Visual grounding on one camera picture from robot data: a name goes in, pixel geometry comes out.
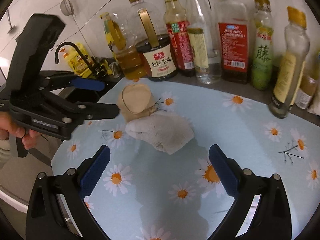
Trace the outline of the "person's left hand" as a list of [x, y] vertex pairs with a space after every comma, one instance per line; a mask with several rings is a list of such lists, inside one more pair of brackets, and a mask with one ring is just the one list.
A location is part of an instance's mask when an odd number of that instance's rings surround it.
[[6, 140], [9, 138], [9, 135], [13, 135], [14, 137], [22, 139], [22, 143], [26, 150], [36, 146], [37, 140], [41, 135], [39, 132], [29, 130], [28, 134], [25, 134], [25, 129], [18, 126], [8, 112], [1, 112], [0, 122], [1, 140]]

